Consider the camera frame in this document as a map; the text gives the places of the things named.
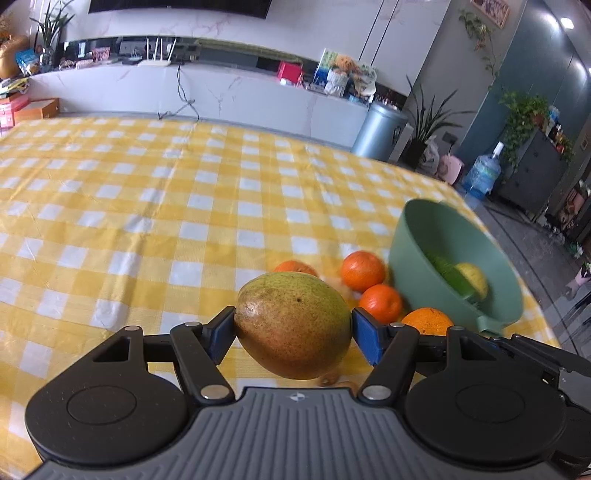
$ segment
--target pink container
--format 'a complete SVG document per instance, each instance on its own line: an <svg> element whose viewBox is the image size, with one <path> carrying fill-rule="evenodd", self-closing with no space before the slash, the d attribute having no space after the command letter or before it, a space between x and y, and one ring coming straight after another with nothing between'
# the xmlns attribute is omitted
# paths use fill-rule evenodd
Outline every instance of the pink container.
<svg viewBox="0 0 591 480"><path fill-rule="evenodd" d="M457 182L464 168L463 162L453 155L444 155L439 159L437 178L449 185Z"/></svg>
<svg viewBox="0 0 591 480"><path fill-rule="evenodd" d="M29 96L21 95L13 102L0 104L0 128L14 127L14 112L18 112L29 103Z"/></svg>

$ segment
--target red box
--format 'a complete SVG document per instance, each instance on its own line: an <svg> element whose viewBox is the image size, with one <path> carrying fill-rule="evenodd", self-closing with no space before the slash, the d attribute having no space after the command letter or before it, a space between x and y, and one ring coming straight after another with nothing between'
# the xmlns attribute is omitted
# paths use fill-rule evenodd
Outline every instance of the red box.
<svg viewBox="0 0 591 480"><path fill-rule="evenodd" d="M13 102L0 104L0 128L14 127L14 112L18 112L28 104L28 95L21 95Z"/></svg>
<svg viewBox="0 0 591 480"><path fill-rule="evenodd" d="M299 85L301 83L301 79L304 76L304 71L301 69L299 65L295 63L287 63L286 61L282 61L279 64L279 70L277 71L277 78L289 80L294 85Z"/></svg>

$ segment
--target glass vase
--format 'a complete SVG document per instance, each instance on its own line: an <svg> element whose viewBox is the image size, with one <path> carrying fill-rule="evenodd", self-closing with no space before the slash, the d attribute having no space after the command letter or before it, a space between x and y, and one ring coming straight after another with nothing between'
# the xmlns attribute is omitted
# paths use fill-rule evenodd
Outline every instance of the glass vase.
<svg viewBox="0 0 591 480"><path fill-rule="evenodd" d="M43 47L39 54L39 64L41 73L47 73L53 70L53 58L56 52L51 47Z"/></svg>

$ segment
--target framed picture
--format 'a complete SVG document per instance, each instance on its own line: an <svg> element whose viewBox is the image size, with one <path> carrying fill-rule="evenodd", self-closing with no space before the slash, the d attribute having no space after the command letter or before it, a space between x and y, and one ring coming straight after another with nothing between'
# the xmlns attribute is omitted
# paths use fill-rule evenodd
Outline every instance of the framed picture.
<svg viewBox="0 0 591 480"><path fill-rule="evenodd" d="M490 18L497 27L503 28L509 17L509 5L504 0L470 0L478 10Z"/></svg>

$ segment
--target green bowl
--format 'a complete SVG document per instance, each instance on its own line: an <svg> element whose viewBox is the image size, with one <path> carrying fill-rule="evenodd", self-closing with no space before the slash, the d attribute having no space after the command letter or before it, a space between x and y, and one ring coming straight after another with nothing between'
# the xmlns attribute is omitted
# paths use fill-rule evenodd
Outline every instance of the green bowl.
<svg viewBox="0 0 591 480"><path fill-rule="evenodd" d="M454 265L476 265L488 281L486 299L478 308L463 300L423 252ZM523 314L521 289L505 254L444 203L410 200L404 206L390 249L389 269L394 287L411 310L432 307L473 332L501 334Z"/></svg>

